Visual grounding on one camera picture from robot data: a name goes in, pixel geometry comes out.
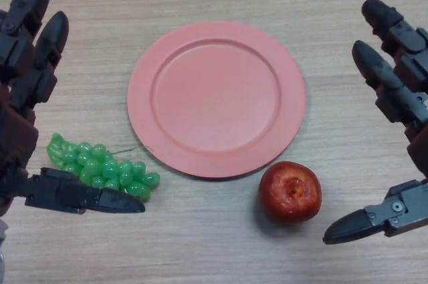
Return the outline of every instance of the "grapes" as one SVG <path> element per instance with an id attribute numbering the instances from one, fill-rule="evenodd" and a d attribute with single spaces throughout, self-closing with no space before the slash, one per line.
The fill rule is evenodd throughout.
<path id="1" fill-rule="evenodd" d="M 78 146 L 78 152 L 91 152 L 92 147 L 89 142 L 81 142 Z"/>
<path id="2" fill-rule="evenodd" d="M 130 174 L 132 174 L 132 169 L 133 169 L 133 165 L 129 160 L 124 160 L 119 165 L 120 173 L 129 172 Z"/>
<path id="3" fill-rule="evenodd" d="M 131 182 L 128 187 L 126 187 L 126 192 L 132 196 L 140 196 L 142 192 L 143 184 L 140 182 Z"/>
<path id="4" fill-rule="evenodd" d="M 144 177 L 144 173 L 146 172 L 146 164 L 143 162 L 136 162 L 134 164 L 134 168 L 132 173 L 134 175 L 134 179 L 141 181 Z"/>
<path id="5" fill-rule="evenodd" d="M 95 176 L 94 179 L 92 179 L 92 187 L 103 188 L 105 184 L 106 182 L 104 182 L 101 176 Z"/>
<path id="6" fill-rule="evenodd" d="M 122 187 L 127 187 L 132 182 L 132 174 L 130 172 L 121 172 L 119 182 Z"/>
<path id="7" fill-rule="evenodd" d="M 55 133 L 46 150 L 55 166 L 77 175 L 82 184 L 127 192 L 142 201 L 149 200 L 151 190 L 160 181 L 158 173 L 146 173 L 146 165 L 141 161 L 124 160 L 119 164 L 103 144 L 77 145 Z"/>
<path id="8" fill-rule="evenodd" d="M 150 194 L 151 194 L 150 188 L 147 186 L 143 186 L 142 191 L 138 197 L 143 202 L 146 202 L 150 199 Z"/>
<path id="9" fill-rule="evenodd" d="M 80 173 L 80 182 L 83 182 L 86 186 L 92 186 L 92 176 L 84 170 Z"/>
<path id="10" fill-rule="evenodd" d="M 113 155 L 111 155 L 110 152 L 106 152 L 106 154 L 104 155 L 104 157 L 101 158 L 102 162 L 107 162 L 109 160 L 113 159 Z"/>
<path id="11" fill-rule="evenodd" d="M 107 154 L 107 150 L 105 145 L 103 144 L 97 144 L 92 149 L 92 156 L 94 158 L 103 158 Z"/>
<path id="12" fill-rule="evenodd" d="M 73 162 L 76 161 L 76 153 L 72 150 L 66 150 L 63 154 L 62 154 L 62 160 L 66 163 L 66 164 L 71 164 Z"/>
<path id="13" fill-rule="evenodd" d="M 108 166 L 103 165 L 103 166 L 104 167 L 102 169 L 102 176 L 104 178 L 112 179 L 112 178 L 116 178 L 118 176 L 119 168 L 117 167 L 117 165 L 116 166 L 114 166 L 114 165 L 108 165 Z"/>
<path id="14" fill-rule="evenodd" d="M 120 189 L 119 181 L 117 179 L 109 179 L 106 181 L 106 184 L 104 185 L 104 187 L 119 190 Z"/>
<path id="15" fill-rule="evenodd" d="M 81 168 L 79 165 L 71 163 L 67 164 L 66 167 L 64 167 L 64 170 L 66 172 L 71 172 L 72 174 L 79 175 Z"/>
<path id="16" fill-rule="evenodd" d="M 81 152 L 78 154 L 76 160 L 79 165 L 85 166 L 86 162 L 91 158 L 91 154 L 89 152 Z"/>
<path id="17" fill-rule="evenodd" d="M 83 168 L 88 174 L 97 175 L 101 173 L 101 165 L 96 159 L 88 159 Z"/>
<path id="18" fill-rule="evenodd" d="M 148 186 L 151 189 L 155 189 L 159 182 L 161 181 L 161 176 L 157 172 L 149 172 L 142 178 L 142 183 Z"/>

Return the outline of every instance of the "screw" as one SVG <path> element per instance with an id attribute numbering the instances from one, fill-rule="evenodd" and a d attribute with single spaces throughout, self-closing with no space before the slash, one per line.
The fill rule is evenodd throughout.
<path id="1" fill-rule="evenodd" d="M 393 202 L 391 208 L 395 212 L 401 212 L 403 210 L 403 204 L 401 204 L 400 202 Z"/>

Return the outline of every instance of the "round plate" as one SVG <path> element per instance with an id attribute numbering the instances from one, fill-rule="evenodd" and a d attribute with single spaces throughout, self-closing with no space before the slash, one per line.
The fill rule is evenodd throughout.
<path id="1" fill-rule="evenodd" d="M 305 109 L 302 75 L 274 39 L 246 25 L 189 25 L 138 61 L 129 118 L 159 160 L 187 174 L 225 178 L 278 156 Z"/>

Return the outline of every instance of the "red apple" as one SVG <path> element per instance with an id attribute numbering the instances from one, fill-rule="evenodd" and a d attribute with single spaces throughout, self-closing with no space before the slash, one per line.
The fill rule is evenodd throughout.
<path id="1" fill-rule="evenodd" d="M 258 200 L 266 216 L 274 222 L 296 224 L 308 221 L 321 207 L 320 182 L 301 164 L 277 162 L 263 174 Z"/>

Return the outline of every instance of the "wood grain surface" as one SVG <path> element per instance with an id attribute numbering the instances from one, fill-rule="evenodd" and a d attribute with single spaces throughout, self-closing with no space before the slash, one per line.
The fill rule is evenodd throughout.
<path id="1" fill-rule="evenodd" d="M 413 26 L 428 27 L 428 0 L 384 0 Z M 7 9 L 10 0 L 0 0 Z M 353 64 L 357 39 L 379 40 L 360 14 L 364 0 L 51 0 L 70 36 L 56 90 L 37 107 L 40 137 L 29 163 L 49 160 L 54 132 L 102 142 L 162 174 L 141 215 L 67 215 L 16 199 L 4 221 L 5 283 L 258 284 L 425 283 L 428 229 L 326 246 L 337 218 L 379 203 L 390 186 L 421 179 L 403 127 L 390 124 Z M 258 27 L 288 48 L 303 73 L 308 108 L 280 156 L 320 178 L 322 208 L 299 229 L 269 224 L 255 205 L 263 170 L 229 182 L 195 180 L 150 157 L 128 121 L 126 91 L 142 53 L 166 32 L 195 21 Z"/>

